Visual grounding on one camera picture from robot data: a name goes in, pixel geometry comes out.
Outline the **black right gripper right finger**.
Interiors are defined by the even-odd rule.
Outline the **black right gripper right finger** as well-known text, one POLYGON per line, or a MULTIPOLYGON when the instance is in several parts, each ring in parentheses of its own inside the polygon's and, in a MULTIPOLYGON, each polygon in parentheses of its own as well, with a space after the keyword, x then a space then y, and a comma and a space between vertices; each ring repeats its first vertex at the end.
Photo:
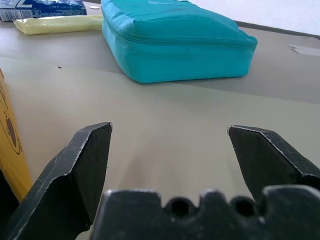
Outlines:
POLYGON ((267 186, 306 185, 320 191, 320 169, 276 132, 230 125, 227 134, 255 200, 261 198, 267 186))

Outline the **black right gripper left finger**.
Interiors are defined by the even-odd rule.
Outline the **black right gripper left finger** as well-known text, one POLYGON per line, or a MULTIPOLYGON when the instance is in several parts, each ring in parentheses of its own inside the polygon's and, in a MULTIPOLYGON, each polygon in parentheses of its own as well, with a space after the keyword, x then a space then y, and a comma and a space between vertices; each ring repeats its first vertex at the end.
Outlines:
POLYGON ((0 240, 76 240, 93 224, 106 177, 113 126, 78 130, 22 201, 0 171, 0 240))

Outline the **yellow cardboard box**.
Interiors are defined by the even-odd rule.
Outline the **yellow cardboard box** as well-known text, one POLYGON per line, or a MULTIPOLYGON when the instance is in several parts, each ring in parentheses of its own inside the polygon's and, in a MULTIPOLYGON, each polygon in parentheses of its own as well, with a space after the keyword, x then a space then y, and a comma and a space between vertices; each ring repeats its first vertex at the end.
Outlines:
POLYGON ((33 182, 20 141, 15 114, 5 78, 0 69, 0 171, 10 190, 21 202, 33 182))

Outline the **teal zippered fabric case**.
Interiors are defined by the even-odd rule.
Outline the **teal zippered fabric case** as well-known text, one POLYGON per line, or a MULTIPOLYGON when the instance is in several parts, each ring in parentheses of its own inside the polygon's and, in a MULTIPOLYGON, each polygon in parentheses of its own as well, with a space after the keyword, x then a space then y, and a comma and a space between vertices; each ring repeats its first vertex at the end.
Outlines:
POLYGON ((118 66, 142 83, 248 74, 258 40, 186 0, 101 0, 102 33, 118 66))

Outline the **pale yellow plastic pouch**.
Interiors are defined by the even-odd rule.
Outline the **pale yellow plastic pouch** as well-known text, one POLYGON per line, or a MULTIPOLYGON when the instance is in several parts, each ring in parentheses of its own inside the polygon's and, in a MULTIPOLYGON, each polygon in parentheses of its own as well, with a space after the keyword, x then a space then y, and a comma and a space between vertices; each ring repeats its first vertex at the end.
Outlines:
POLYGON ((43 35, 82 31, 100 31, 102 15, 71 15, 14 20, 18 30, 25 35, 43 35))

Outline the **blue and white carton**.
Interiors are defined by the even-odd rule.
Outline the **blue and white carton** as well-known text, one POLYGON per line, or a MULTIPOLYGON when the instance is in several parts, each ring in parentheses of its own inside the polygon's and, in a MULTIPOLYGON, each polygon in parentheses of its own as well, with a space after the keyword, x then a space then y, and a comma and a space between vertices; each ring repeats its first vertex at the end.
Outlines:
POLYGON ((1 22, 85 15, 87 9, 82 0, 0 0, 1 22))

